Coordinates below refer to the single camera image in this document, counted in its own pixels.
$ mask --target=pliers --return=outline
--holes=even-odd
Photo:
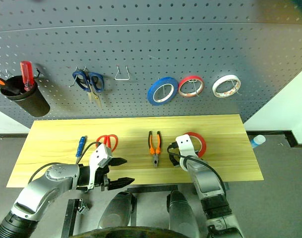
[[[161,147],[162,147],[161,133],[159,131],[157,132],[157,148],[156,148],[156,150],[154,150],[153,145],[152,145],[152,131],[149,131],[148,143],[149,143],[150,154],[153,155],[153,165],[154,165],[154,167],[157,167],[157,165],[159,163],[159,154],[161,153]]]

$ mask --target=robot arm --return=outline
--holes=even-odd
[[[243,238],[237,219],[229,207],[222,181],[195,153],[189,135],[176,138],[181,157],[180,166],[188,171],[206,215],[209,234],[214,237]]]
[[[113,158],[110,148],[101,144],[90,156],[89,166],[50,166],[43,176],[29,183],[21,191],[0,225],[0,238],[30,237],[50,204],[66,191],[91,190],[95,186],[112,190],[132,183],[133,178],[110,181],[107,177],[108,165],[123,163],[126,163],[126,160]]]

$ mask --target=black cable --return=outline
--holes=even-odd
[[[170,155],[175,155],[175,156],[178,156],[178,157],[182,157],[184,159],[187,159],[187,160],[192,160],[192,161],[195,161],[195,162],[198,162],[204,166],[206,166],[207,168],[209,168],[212,172],[214,172],[214,174],[217,176],[217,178],[219,179],[220,183],[221,183],[221,187],[224,191],[224,194],[225,194],[225,197],[227,196],[226,194],[226,188],[225,188],[225,185],[224,185],[224,182],[222,181],[220,175],[214,170],[213,167],[211,167],[210,165],[206,164],[205,162],[201,161],[201,160],[198,160],[198,159],[194,159],[194,158],[191,158],[191,157],[187,157],[187,156],[183,156],[183,155],[180,155],[180,154],[176,154],[176,153],[173,153],[173,152],[170,152],[169,151],[169,148],[167,148],[167,153],[169,153]]]
[[[30,180],[28,181],[27,184],[29,184],[29,183],[33,180],[33,178],[35,177],[35,175],[36,175],[39,171],[41,171],[43,168],[45,168],[45,167],[47,167],[47,166],[49,166],[49,165],[56,165],[56,164],[61,164],[61,163],[52,162],[52,163],[48,163],[48,164],[45,164],[45,165],[41,166],[37,171],[35,171],[35,172],[32,174],[32,176],[31,176],[31,178],[30,178]]]
[[[78,161],[76,161],[76,164],[77,164],[77,165],[79,164],[80,160],[82,159],[82,157],[84,156],[84,154],[86,153],[86,151],[89,149],[89,147],[92,146],[93,144],[97,144],[97,143],[98,143],[98,146],[101,144],[101,142],[95,141],[95,142],[90,143],[90,144],[86,147],[86,149],[82,152],[82,155],[80,156],[80,159],[79,159]]]

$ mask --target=blue screwdriver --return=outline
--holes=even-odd
[[[87,136],[82,136],[80,141],[79,141],[79,145],[78,145],[78,149],[77,149],[77,153],[76,153],[76,164],[79,163],[79,160],[81,158],[81,154],[82,154],[82,150],[83,150],[83,147],[86,143],[86,139],[87,139]]]

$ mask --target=red scissors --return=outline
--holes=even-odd
[[[110,137],[113,137],[116,140],[116,143],[115,143],[115,145],[114,145],[114,147],[112,149],[111,149]],[[99,142],[99,140],[102,139],[102,138],[104,138],[103,143],[107,147],[109,147],[111,149],[111,151],[113,152],[116,149],[117,145],[118,145],[118,137],[116,135],[114,135],[114,134],[112,134],[112,135],[102,135],[96,141]]]

